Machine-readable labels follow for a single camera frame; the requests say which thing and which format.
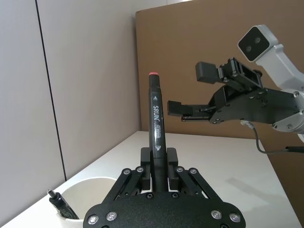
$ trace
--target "table surface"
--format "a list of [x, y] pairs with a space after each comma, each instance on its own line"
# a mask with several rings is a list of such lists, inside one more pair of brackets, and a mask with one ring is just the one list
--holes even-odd
[[[166, 144], [176, 148], [180, 166], [197, 168], [223, 201], [241, 210], [248, 228], [301, 228], [268, 157], [256, 150], [255, 140], [167, 133]], [[148, 145], [148, 133], [136, 132], [56, 191], [91, 177], [117, 179], [122, 169], [140, 165], [141, 148]], [[3, 228], [57, 228], [56, 213], [45, 196]]]

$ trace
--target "wire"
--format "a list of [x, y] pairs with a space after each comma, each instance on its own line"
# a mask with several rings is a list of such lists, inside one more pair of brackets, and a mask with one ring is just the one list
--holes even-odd
[[252, 128], [252, 130], [255, 132], [255, 136], [256, 136], [256, 147], [258, 149], [258, 151], [260, 151], [261, 153], [263, 154], [278, 154], [278, 153], [285, 153], [285, 152], [288, 152], [289, 150], [288, 149], [283, 149], [283, 150], [279, 150], [279, 151], [263, 151], [261, 148], [260, 148], [260, 145], [258, 143], [258, 135], [257, 135], [257, 130], [256, 128]]

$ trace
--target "white cup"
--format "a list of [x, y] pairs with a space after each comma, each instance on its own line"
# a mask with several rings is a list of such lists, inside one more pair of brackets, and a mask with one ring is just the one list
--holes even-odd
[[114, 185], [116, 179], [111, 177], [94, 177], [74, 184], [61, 195], [71, 206], [79, 219], [67, 219], [57, 214], [62, 228], [82, 228], [87, 211], [100, 204]]

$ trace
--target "cardboard box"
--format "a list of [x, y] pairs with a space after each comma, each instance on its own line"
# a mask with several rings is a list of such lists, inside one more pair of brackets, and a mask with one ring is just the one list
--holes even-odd
[[[194, 0], [137, 12], [142, 130], [148, 130], [148, 74], [156, 71], [161, 77], [166, 132], [254, 138], [253, 131], [239, 121], [219, 125], [181, 122], [180, 118], [167, 115], [166, 103], [174, 100], [207, 104], [222, 85], [197, 82], [195, 65], [203, 61], [219, 66], [230, 57], [261, 70], [264, 86], [277, 89], [266, 72], [246, 61], [237, 48], [238, 41], [253, 25], [269, 26], [291, 61], [304, 72], [303, 9], [301, 0]], [[266, 150], [303, 146], [296, 134], [274, 131], [268, 124], [256, 123], [256, 128]], [[304, 225], [304, 155], [269, 155], [269, 159]]]

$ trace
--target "black cable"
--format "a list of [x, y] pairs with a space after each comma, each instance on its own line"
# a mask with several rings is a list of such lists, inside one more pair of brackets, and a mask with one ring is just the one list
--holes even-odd
[[263, 153], [263, 154], [274, 154], [274, 153], [275, 153], [275, 154], [278, 154], [278, 153], [285, 153], [285, 152], [288, 152], [288, 151], [289, 151], [288, 149], [283, 149], [283, 150], [279, 150], [279, 151], [263, 151], [263, 150], [260, 148], [260, 145], [259, 145], [259, 143], [258, 143], [258, 135], [257, 135], [257, 130], [256, 130], [256, 128], [254, 127], [252, 130], [254, 131], [255, 136], [256, 136], [256, 147], [257, 147], [258, 151], [260, 151], [261, 153]]
[[50, 82], [49, 73], [48, 73], [47, 55], [46, 55], [46, 50], [45, 50], [45, 47], [44, 47], [44, 41], [43, 41], [42, 28], [41, 28], [41, 22], [40, 22], [40, 15], [39, 15], [39, 10], [38, 10], [38, 3], [37, 3], [37, 0], [35, 0], [35, 3], [36, 3], [37, 17], [38, 17], [38, 22], [39, 22], [39, 29], [40, 29], [40, 36], [41, 36], [41, 42], [42, 42], [42, 49], [43, 49], [44, 61], [45, 61], [46, 70], [47, 70], [47, 79], [48, 79], [47, 81], [48, 81], [49, 92], [50, 92], [50, 95], [51, 95], [51, 102], [52, 102], [52, 108], [53, 108], [53, 114], [54, 114], [54, 120], [55, 120], [55, 127], [56, 127], [57, 138], [58, 138], [58, 145], [59, 145], [59, 151], [60, 151], [60, 157], [61, 157], [63, 175], [64, 175], [65, 181], [66, 181], [66, 180], [67, 180], [67, 175], [66, 175], [65, 163], [64, 163], [64, 161], [63, 161], [61, 143], [60, 143], [60, 138], [59, 138], [59, 131], [58, 131], [58, 125], [57, 125], [57, 119], [56, 119], [56, 113], [55, 113], [54, 99], [53, 99], [52, 88], [51, 88], [51, 82]]

